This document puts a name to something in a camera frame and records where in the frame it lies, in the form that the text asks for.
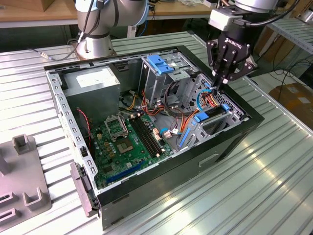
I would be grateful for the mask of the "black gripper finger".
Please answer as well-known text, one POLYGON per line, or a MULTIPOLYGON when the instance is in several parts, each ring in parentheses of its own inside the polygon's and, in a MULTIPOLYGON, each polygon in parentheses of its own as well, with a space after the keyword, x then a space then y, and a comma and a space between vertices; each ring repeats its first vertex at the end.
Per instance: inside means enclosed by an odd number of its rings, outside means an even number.
POLYGON ((219 44, 218 40, 210 40, 206 43, 208 63, 213 68, 212 73, 214 76, 213 86, 216 91, 220 89, 223 81, 224 71, 224 44, 219 44))
POLYGON ((239 65, 226 62, 217 69, 217 90, 222 88, 225 84, 242 78, 257 70, 257 64, 254 60, 245 60, 239 65))

